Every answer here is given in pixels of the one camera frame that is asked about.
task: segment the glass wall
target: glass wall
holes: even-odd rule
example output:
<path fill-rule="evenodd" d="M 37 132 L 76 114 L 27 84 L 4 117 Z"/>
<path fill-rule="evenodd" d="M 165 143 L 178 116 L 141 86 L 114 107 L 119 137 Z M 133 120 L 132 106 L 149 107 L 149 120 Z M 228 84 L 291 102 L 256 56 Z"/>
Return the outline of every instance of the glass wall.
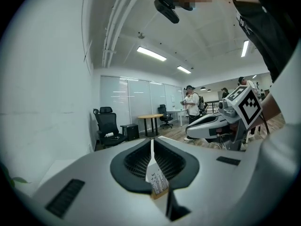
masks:
<path fill-rule="evenodd" d="M 122 133 L 121 125 L 137 124 L 139 131 L 144 131 L 144 120 L 139 115 L 157 114 L 160 105 L 167 110 L 183 109 L 180 87 L 144 81 L 132 78 L 101 76 L 101 105 L 110 106 L 117 116 L 117 126 Z"/>

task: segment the black t-shirt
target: black t-shirt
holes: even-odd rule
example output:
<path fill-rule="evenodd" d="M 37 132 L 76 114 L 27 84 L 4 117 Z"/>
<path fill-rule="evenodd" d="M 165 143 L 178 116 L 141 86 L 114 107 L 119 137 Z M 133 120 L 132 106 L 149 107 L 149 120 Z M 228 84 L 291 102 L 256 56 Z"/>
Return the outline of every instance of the black t-shirt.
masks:
<path fill-rule="evenodd" d="M 299 35 L 289 13 L 279 7 L 281 0 L 259 1 L 261 4 L 236 0 L 233 3 L 247 25 L 241 28 L 261 53 L 274 82 L 291 58 Z"/>
<path fill-rule="evenodd" d="M 228 96 L 228 92 L 223 92 L 223 94 L 222 94 L 222 98 L 226 98 L 227 96 Z"/>

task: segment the office chair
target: office chair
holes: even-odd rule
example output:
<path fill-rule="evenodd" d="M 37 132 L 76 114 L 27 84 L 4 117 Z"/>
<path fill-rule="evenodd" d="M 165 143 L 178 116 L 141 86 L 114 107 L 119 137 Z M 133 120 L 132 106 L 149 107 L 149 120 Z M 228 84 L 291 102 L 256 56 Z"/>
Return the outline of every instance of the office chair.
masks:
<path fill-rule="evenodd" d="M 127 137 L 119 134 L 117 124 L 116 124 L 116 114 L 112 113 L 111 107 L 100 107 L 99 113 L 97 109 L 93 109 L 93 113 L 96 117 L 98 123 L 97 132 L 100 143 L 104 148 L 110 146 L 116 146 L 124 142 Z M 114 135 L 111 137 L 104 137 L 106 134 L 113 132 Z"/>
<path fill-rule="evenodd" d="M 173 124 L 169 124 L 168 122 L 171 121 L 173 119 L 173 117 L 167 116 L 165 105 L 160 105 L 160 107 L 158 107 L 158 112 L 159 112 L 159 114 L 163 114 L 163 116 L 160 117 L 160 121 L 165 122 L 165 124 L 160 125 L 160 127 L 169 126 L 172 128 Z"/>

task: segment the wooden floor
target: wooden floor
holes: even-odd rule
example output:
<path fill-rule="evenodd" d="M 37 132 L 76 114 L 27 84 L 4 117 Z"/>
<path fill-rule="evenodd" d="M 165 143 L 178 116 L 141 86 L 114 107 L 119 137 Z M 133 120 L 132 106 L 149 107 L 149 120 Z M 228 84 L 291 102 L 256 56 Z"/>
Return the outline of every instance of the wooden floor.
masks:
<path fill-rule="evenodd" d="M 180 126 L 180 122 L 179 121 L 173 121 L 173 128 L 170 127 L 164 127 L 163 128 L 158 128 L 158 132 L 159 135 L 158 136 L 165 136 L 167 138 L 176 140 L 176 141 L 181 141 L 184 143 L 189 143 L 191 145 L 196 145 L 196 146 L 203 146 L 203 147 L 209 147 L 209 148 L 215 148 L 215 149 L 221 149 L 223 148 L 221 145 L 217 145 L 214 143 L 208 143 L 205 139 L 196 139 L 193 142 L 186 142 L 184 141 L 184 138 L 186 137 L 186 132 L 185 132 L 185 128 L 188 125 L 188 118 L 183 118 L 183 126 Z M 269 120 L 267 122 L 268 127 L 269 127 L 269 131 L 270 133 L 273 133 L 274 131 L 282 128 L 285 124 L 285 120 L 282 116 L 282 114 L 274 117 L 273 119 Z M 262 139 L 265 138 L 267 136 L 267 131 L 266 128 L 263 125 L 261 125 L 261 131 L 258 131 L 258 127 L 256 128 L 255 131 L 255 136 L 249 139 L 249 142 L 252 142 L 253 140 L 258 140 L 258 139 Z M 140 134 L 140 138 L 146 138 L 145 133 L 141 133 Z M 103 147 L 101 145 L 96 145 L 95 150 L 102 150 Z"/>

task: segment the black and white marker cube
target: black and white marker cube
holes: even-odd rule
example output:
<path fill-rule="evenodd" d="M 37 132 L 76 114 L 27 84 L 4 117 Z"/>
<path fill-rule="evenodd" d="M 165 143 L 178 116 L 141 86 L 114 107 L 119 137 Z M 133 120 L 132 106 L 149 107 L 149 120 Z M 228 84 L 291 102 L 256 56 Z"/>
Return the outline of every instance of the black and white marker cube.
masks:
<path fill-rule="evenodd" d="M 262 106 L 250 86 L 240 85 L 226 97 L 228 106 L 243 120 L 246 129 L 249 129 L 262 112 Z"/>

